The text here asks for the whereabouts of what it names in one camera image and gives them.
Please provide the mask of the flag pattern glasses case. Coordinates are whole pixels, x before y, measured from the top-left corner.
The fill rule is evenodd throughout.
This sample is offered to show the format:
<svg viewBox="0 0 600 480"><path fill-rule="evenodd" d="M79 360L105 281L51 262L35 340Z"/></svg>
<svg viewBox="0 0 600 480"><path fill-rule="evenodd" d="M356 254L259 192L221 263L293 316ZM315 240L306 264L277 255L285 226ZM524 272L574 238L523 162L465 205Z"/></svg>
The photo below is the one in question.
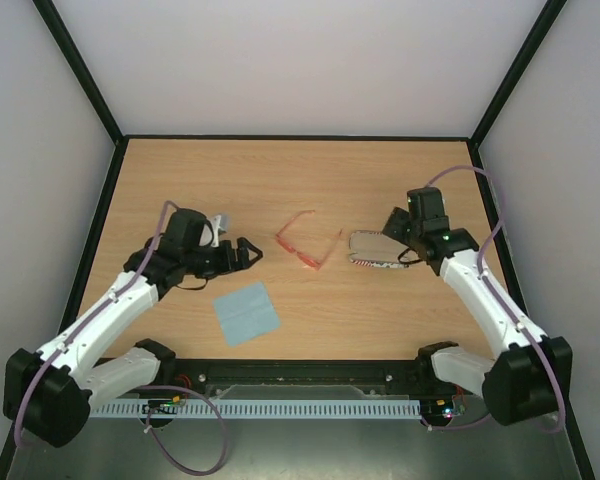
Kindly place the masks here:
<svg viewBox="0 0 600 480"><path fill-rule="evenodd" d="M405 269L408 264L400 258L406 246L381 232L356 230L349 236L349 261L372 268Z"/></svg>

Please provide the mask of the light blue cleaning cloth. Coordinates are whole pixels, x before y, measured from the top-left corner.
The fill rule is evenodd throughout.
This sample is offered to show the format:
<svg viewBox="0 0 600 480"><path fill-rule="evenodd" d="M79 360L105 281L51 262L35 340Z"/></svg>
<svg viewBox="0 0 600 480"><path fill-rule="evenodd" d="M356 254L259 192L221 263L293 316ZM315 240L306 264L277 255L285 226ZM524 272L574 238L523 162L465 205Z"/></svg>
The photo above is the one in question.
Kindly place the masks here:
<svg viewBox="0 0 600 480"><path fill-rule="evenodd" d="M216 298L213 307L230 347L236 347L280 327L279 316L262 282Z"/></svg>

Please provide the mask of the pink translucent sunglasses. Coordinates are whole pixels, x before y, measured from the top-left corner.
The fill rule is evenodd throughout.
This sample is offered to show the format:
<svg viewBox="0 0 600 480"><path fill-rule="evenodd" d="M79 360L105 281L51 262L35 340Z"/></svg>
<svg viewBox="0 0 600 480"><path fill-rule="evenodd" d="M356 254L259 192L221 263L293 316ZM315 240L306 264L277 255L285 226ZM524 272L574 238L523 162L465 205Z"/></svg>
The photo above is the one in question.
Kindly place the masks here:
<svg viewBox="0 0 600 480"><path fill-rule="evenodd" d="M306 268L320 271L338 246L343 229L329 232L314 215L314 210L298 211L274 234L274 239Z"/></svg>

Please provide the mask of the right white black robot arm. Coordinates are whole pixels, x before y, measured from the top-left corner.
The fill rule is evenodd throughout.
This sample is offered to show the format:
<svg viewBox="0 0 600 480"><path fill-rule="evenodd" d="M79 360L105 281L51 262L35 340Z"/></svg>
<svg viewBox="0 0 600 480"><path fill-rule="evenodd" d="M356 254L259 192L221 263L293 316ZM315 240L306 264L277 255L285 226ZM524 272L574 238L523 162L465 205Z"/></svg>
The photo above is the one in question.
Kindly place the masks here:
<svg viewBox="0 0 600 480"><path fill-rule="evenodd" d="M566 422L573 352L562 337L550 337L516 304L491 273L484 251L464 228L453 229L439 189L407 192L406 208L395 208L383 233L426 263L461 299L481 328L491 358L454 343L427 347L416 379L435 392L447 383L479 396L503 426L556 414Z"/></svg>

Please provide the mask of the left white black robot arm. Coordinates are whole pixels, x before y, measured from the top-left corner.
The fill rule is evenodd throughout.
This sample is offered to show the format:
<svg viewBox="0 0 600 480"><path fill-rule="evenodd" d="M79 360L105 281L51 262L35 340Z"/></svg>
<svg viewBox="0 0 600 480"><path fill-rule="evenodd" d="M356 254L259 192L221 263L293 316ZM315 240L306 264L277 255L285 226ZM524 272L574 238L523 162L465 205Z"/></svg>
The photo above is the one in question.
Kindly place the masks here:
<svg viewBox="0 0 600 480"><path fill-rule="evenodd" d="M3 413L14 424L17 446L26 446L26 432L54 447L64 446L93 411L171 373L174 352L150 339L137 342L118 358L107 362L100 358L186 277L208 283L263 259L262 250L246 238L223 239L227 222L224 214L209 218L165 202L153 236L130 255L113 284L89 309L35 351L19 349L11 355Z"/></svg>

